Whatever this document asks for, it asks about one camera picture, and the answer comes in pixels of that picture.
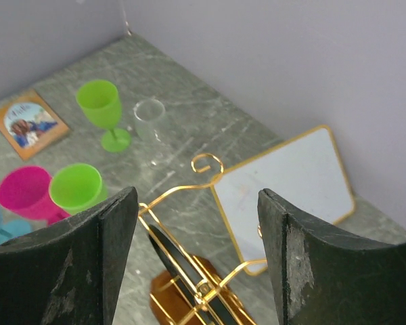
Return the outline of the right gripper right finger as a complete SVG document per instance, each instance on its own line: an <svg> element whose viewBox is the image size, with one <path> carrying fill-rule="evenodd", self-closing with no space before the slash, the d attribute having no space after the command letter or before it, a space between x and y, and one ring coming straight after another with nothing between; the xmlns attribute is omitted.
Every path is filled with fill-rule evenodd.
<svg viewBox="0 0 406 325"><path fill-rule="evenodd" d="M342 230L270 189L257 208L280 324L406 324L406 242Z"/></svg>

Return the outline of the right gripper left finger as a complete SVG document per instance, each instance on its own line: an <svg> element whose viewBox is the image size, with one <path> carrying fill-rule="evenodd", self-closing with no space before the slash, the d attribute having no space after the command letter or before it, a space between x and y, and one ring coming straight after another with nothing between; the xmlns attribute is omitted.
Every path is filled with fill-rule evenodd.
<svg viewBox="0 0 406 325"><path fill-rule="evenodd" d="M0 246L0 324L111 324L137 190Z"/></svg>

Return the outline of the green wine glass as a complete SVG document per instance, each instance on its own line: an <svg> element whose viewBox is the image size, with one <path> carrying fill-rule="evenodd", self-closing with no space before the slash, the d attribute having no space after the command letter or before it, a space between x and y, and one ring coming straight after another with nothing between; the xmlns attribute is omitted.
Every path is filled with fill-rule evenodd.
<svg viewBox="0 0 406 325"><path fill-rule="evenodd" d="M104 79L89 81L78 89L76 102L93 125L105 130L101 137L104 150L122 152L129 147L130 133L118 128L122 104L115 84Z"/></svg>
<svg viewBox="0 0 406 325"><path fill-rule="evenodd" d="M95 167L75 163L60 169L53 176L49 195L61 209L75 215L106 200L108 189Z"/></svg>

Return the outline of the gold wire glass rack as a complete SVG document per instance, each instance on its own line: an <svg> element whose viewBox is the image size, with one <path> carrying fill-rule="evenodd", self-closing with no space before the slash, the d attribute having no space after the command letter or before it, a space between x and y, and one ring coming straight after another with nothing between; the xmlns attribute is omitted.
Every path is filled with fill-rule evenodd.
<svg viewBox="0 0 406 325"><path fill-rule="evenodd" d="M165 267L152 280L150 289L150 307L160 324L255 323L229 283L246 267L262 261L242 262L222 278L209 260L188 253L153 212L156 205L175 192L214 186L224 172L224 165L220 164L219 173L208 183L176 186L149 204L139 204L138 220Z"/></svg>

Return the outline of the pink wine glass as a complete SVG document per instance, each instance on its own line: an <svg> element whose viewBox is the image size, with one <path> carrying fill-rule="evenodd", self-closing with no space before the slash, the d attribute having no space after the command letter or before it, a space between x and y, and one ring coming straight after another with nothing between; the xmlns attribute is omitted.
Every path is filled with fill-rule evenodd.
<svg viewBox="0 0 406 325"><path fill-rule="evenodd" d="M52 176L40 166L25 166L7 174L0 183L0 205L29 220L59 222L69 214L49 195Z"/></svg>

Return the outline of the gold framed mirror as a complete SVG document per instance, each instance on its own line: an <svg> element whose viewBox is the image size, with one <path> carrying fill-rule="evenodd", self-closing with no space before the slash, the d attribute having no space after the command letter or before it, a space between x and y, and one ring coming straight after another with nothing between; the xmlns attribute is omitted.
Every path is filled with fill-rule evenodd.
<svg viewBox="0 0 406 325"><path fill-rule="evenodd" d="M258 192L269 188L332 224L356 208L331 129L320 125L225 170L211 187L240 262L265 258Z"/></svg>

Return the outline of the orange picture card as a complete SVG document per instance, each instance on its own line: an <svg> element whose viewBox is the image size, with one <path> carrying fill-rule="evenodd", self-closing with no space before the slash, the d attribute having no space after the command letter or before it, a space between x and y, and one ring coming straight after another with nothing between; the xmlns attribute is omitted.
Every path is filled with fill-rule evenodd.
<svg viewBox="0 0 406 325"><path fill-rule="evenodd" d="M70 132L50 105L30 89L0 107L0 132L22 160L29 160Z"/></svg>

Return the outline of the clear glass at back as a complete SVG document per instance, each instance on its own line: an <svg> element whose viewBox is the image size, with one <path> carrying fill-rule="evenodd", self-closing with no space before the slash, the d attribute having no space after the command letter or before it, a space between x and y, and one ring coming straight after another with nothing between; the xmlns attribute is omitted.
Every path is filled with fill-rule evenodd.
<svg viewBox="0 0 406 325"><path fill-rule="evenodd" d="M151 167L163 165L169 158L171 147L165 139L166 108L155 99L147 98L137 102L133 108L135 130L142 140L148 164Z"/></svg>

